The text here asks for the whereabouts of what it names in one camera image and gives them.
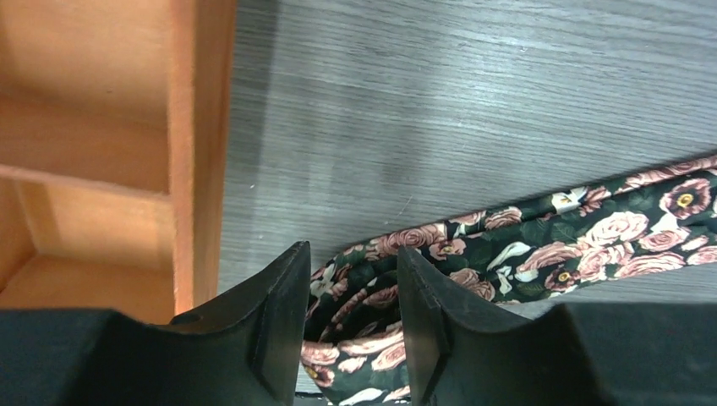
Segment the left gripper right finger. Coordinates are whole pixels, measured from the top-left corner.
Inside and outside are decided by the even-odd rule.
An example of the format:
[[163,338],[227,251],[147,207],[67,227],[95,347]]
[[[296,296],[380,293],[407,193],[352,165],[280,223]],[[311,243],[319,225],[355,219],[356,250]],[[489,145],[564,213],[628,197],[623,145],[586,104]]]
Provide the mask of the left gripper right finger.
[[568,303],[530,320],[417,251],[397,275],[414,405],[713,405],[714,304]]

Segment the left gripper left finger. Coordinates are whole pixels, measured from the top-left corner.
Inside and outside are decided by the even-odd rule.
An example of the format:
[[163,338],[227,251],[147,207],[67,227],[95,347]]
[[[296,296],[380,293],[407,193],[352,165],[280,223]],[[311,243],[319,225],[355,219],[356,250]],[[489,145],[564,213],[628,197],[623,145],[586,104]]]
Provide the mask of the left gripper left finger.
[[5,310],[4,405],[290,405],[309,299],[298,241],[166,325],[109,309]]

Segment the black pink floral tie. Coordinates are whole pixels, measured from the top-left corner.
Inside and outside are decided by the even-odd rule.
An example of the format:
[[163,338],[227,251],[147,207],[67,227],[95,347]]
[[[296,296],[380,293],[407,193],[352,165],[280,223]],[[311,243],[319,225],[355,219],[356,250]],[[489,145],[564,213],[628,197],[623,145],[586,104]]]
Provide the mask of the black pink floral tie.
[[335,405],[409,395],[397,252],[416,250],[499,305],[716,260],[716,159],[407,228],[353,245],[311,278],[300,361]]

